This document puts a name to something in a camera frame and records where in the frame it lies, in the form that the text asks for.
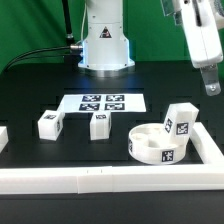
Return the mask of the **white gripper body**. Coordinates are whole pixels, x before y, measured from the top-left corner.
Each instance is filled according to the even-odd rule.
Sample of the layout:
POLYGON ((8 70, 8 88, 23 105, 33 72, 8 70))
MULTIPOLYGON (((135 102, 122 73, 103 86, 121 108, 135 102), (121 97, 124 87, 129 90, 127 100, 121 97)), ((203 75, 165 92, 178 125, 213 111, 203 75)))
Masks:
POLYGON ((215 66, 223 60, 219 30, 224 28, 222 0, 179 0, 182 27, 195 68, 215 66))

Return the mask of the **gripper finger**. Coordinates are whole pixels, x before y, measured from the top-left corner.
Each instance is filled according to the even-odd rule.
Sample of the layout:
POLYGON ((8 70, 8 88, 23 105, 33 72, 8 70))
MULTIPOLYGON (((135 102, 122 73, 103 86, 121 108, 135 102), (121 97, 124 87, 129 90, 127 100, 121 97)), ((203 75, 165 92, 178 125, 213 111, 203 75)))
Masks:
POLYGON ((202 67, 200 69, 205 90, 208 96, 215 96, 221 93, 219 83, 218 67, 216 64, 202 67))

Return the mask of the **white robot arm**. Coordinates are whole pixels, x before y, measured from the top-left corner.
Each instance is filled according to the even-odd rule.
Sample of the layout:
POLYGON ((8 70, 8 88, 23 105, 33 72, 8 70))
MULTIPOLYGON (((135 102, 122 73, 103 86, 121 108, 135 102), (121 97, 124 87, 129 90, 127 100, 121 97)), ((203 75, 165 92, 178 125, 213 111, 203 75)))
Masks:
MULTIPOLYGON (((224 28, 220 0, 160 0, 163 13, 183 28, 192 65, 202 75, 209 96, 221 92, 217 64, 224 60, 218 31, 224 28)), ((78 67, 98 77, 113 77, 135 65, 129 40, 123 33, 123 0, 85 0, 84 24, 78 67)))

